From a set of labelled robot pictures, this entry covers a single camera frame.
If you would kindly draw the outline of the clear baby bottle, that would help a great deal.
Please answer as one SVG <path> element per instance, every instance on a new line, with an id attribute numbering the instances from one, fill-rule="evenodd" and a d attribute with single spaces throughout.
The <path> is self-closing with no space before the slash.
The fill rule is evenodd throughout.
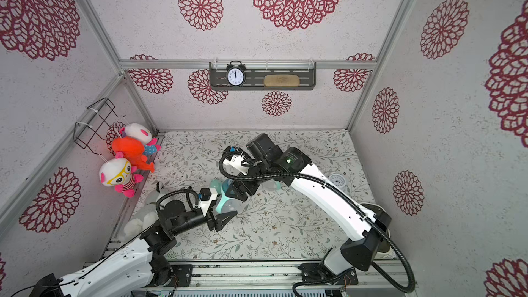
<path id="1" fill-rule="evenodd" d="M 220 208 L 220 213 L 229 213 L 237 211 L 238 214 L 241 214 L 244 210 L 243 202 L 238 199 L 227 198 L 223 205 Z"/>
<path id="2" fill-rule="evenodd" d="M 267 190 L 269 192 L 276 192 L 276 191 L 281 191 L 282 190 L 281 183 L 279 181 L 276 181 L 276 180 L 268 180 L 268 181 L 262 183 L 261 186 L 262 186 L 262 188 L 264 188 L 265 190 Z"/>

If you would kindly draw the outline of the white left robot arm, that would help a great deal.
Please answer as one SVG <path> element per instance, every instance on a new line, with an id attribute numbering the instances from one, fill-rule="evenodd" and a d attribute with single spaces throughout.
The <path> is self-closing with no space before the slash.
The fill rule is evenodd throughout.
<path id="1" fill-rule="evenodd" d="M 195 198 L 195 207 L 185 208 L 174 200 L 176 192 L 155 202 L 157 220 L 108 257 L 60 279 L 49 274 L 32 286 L 31 296 L 123 296 L 149 285 L 165 286 L 177 279 L 165 255 L 177 243 L 177 235 L 205 225 L 219 232 L 237 212 L 215 214 L 217 191 L 182 189 Z"/>

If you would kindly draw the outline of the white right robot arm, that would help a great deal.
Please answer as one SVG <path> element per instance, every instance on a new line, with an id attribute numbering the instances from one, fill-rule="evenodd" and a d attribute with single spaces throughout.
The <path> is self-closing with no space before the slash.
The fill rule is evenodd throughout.
<path id="1" fill-rule="evenodd" d="M 416 280 L 411 264 L 390 238 L 391 216 L 385 211 L 375 213 L 354 201 L 337 188 L 316 166 L 313 160 L 296 147 L 286 151 L 262 133 L 245 149 L 228 146 L 219 160 L 220 173 L 232 180 L 227 194 L 244 202 L 254 195 L 260 184 L 274 180 L 308 197 L 330 216 L 345 232 L 347 240 L 338 249 L 331 249 L 317 268 L 303 272 L 304 281 L 295 283 L 292 291 L 299 296 L 300 287 L 338 283 L 355 270 L 376 270 L 395 289 L 410 294 Z M 389 244 L 400 260 L 408 283 L 402 285 L 375 262 L 382 242 Z"/>

